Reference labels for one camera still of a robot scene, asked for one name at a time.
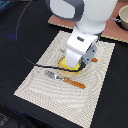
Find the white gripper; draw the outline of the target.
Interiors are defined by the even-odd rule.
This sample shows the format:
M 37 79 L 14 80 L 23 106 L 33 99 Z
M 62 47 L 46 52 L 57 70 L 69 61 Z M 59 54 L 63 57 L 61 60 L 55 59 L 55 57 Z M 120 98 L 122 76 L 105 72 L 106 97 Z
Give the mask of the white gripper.
M 75 26 L 67 41 L 65 64 L 70 68 L 75 68 L 80 61 L 89 64 L 97 51 L 97 41 L 96 34 L 84 33 Z

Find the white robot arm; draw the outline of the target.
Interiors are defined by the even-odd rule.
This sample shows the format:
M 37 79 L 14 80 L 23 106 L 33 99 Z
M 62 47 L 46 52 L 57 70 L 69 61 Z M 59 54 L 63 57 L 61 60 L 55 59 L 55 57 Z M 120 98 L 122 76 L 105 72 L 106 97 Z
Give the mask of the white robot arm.
M 90 49 L 98 41 L 106 21 L 110 18 L 118 0 L 45 0 L 49 10 L 57 17 L 75 21 L 73 32 L 67 41 L 65 64 L 74 68 L 84 57 L 92 59 Z

